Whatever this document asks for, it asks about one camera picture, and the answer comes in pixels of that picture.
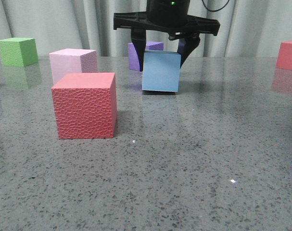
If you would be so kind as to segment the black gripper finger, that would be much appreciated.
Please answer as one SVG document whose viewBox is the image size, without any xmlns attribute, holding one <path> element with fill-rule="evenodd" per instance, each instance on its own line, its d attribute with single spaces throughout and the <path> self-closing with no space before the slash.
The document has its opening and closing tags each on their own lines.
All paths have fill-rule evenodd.
<svg viewBox="0 0 292 231">
<path fill-rule="evenodd" d="M 131 29 L 131 41 L 137 53 L 140 71 L 143 71 L 144 52 L 146 48 L 146 30 L 139 28 Z"/>
<path fill-rule="evenodd" d="M 188 56 L 199 46 L 199 35 L 190 38 L 181 38 L 178 42 L 178 54 L 181 56 L 180 66 L 184 64 Z"/>
</svg>

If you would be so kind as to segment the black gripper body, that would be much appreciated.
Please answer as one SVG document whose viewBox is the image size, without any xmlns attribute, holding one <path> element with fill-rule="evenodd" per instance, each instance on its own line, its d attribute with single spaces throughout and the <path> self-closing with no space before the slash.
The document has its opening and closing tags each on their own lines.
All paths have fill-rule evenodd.
<svg viewBox="0 0 292 231">
<path fill-rule="evenodd" d="M 131 38 L 146 39 L 146 31 L 159 31 L 169 40 L 196 39 L 200 34 L 218 34 L 220 23 L 188 14 L 189 0 L 148 0 L 146 11 L 114 14 L 114 30 L 130 29 Z"/>
</svg>

